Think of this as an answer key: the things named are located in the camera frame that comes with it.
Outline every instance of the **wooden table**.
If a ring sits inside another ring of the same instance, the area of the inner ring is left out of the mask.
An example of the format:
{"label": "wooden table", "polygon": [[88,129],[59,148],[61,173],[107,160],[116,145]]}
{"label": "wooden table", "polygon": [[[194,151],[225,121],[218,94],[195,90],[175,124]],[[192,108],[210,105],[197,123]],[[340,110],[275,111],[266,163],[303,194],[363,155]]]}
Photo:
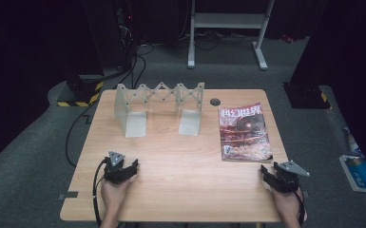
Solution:
{"label": "wooden table", "polygon": [[180,117],[175,114],[173,100],[150,100],[146,136],[125,138],[114,117],[115,94],[115,90],[106,90],[101,96],[68,189],[78,196],[65,199],[61,219],[95,220],[91,193],[94,173],[113,150],[125,155],[125,166],[139,160],[138,175],[128,188],[119,215],[121,221],[280,221],[272,195],[263,187],[260,163],[222,161],[218,108],[209,103],[212,98],[220,99],[221,106],[261,102],[274,161],[287,162],[264,91],[206,89],[198,137],[179,135]]}

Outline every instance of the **gray carpet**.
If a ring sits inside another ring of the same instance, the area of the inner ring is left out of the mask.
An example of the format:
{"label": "gray carpet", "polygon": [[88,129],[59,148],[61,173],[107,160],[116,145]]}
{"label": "gray carpet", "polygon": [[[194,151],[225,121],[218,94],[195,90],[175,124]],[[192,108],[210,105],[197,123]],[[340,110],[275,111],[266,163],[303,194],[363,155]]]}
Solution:
{"label": "gray carpet", "polygon": [[[321,89],[332,109],[293,109],[282,83],[289,82],[307,40],[288,45],[266,39],[262,51],[269,66],[261,71],[250,43],[222,43],[211,50],[196,51],[196,66],[187,69],[187,48],[141,47],[146,68],[138,84],[154,87],[183,83],[188,88],[205,82],[205,88],[260,88],[266,91],[286,153],[310,172],[300,178],[308,193],[308,219],[303,227],[366,227],[366,194],[352,191],[338,157],[348,151],[342,131],[346,125],[330,87]],[[207,43],[200,43],[206,48]],[[144,67],[138,59],[134,79]],[[122,77],[105,81],[104,89],[116,86]],[[131,78],[124,84],[131,87]],[[0,227],[96,227],[94,221],[70,222],[60,219],[74,168],[65,156],[67,133],[85,110],[59,107],[56,99],[65,83],[48,94],[51,106],[0,154]],[[94,115],[95,106],[87,114]],[[89,124],[86,117],[76,122],[69,136],[68,153],[77,162]],[[243,227],[255,227],[242,224]],[[266,227],[283,227],[281,223]]]}

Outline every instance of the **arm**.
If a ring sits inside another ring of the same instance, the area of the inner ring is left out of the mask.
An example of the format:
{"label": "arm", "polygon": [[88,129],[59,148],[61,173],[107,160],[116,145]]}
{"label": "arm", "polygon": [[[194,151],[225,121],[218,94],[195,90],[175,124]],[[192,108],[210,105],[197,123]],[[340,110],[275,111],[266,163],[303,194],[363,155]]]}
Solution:
{"label": "arm", "polygon": [[124,202],[126,188],[129,186],[129,180],[120,184],[113,184],[110,181],[103,180],[102,198],[106,206],[101,228],[115,228],[118,222],[118,213]]}
{"label": "arm", "polygon": [[[275,206],[283,220],[283,223],[287,228],[299,228],[299,200],[294,193],[281,193],[271,187],[271,191],[274,195]],[[302,194],[300,188],[297,190],[298,195]]]}

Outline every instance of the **magazine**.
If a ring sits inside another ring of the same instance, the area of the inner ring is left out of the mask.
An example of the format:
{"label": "magazine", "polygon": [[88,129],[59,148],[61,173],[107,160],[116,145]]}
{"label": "magazine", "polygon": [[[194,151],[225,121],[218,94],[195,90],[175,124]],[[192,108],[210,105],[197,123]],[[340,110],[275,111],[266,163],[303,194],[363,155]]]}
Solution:
{"label": "magazine", "polygon": [[366,158],[342,155],[339,160],[352,189],[366,192]]}
{"label": "magazine", "polygon": [[223,161],[270,162],[273,159],[260,103],[220,107],[219,127]]}

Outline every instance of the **hand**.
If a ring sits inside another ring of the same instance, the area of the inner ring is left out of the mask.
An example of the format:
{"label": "hand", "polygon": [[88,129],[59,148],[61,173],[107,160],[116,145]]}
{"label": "hand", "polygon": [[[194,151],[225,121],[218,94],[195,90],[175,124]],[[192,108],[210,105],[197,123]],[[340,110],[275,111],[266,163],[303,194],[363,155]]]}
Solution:
{"label": "hand", "polygon": [[[294,193],[281,193],[271,187],[271,191],[274,195],[275,206],[287,228],[299,228],[299,209],[300,203]],[[301,200],[303,195],[301,189],[298,188],[297,193]]]}
{"label": "hand", "polygon": [[106,212],[103,217],[101,228],[117,225],[118,212],[124,202],[126,189],[129,186],[129,180],[120,184],[114,184],[107,180],[102,180],[102,198],[106,206]]}

